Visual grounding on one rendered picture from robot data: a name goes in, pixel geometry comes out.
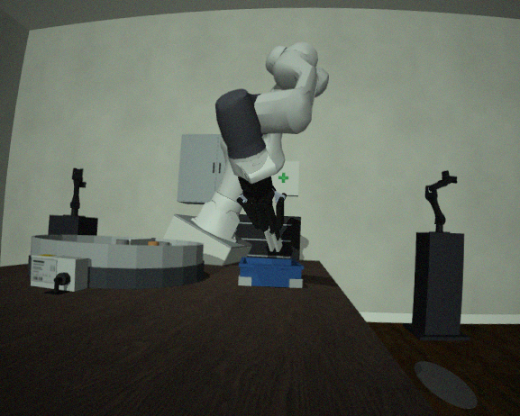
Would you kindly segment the blue open crate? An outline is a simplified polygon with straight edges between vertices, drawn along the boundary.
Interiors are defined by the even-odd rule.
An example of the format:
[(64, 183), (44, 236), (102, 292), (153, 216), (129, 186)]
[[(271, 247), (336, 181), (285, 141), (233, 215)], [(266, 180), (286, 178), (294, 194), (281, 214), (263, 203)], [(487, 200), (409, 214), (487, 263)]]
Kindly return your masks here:
[[(292, 266), (294, 265), (294, 266)], [(238, 285), (302, 288), (304, 266), (294, 259), (242, 258)]]

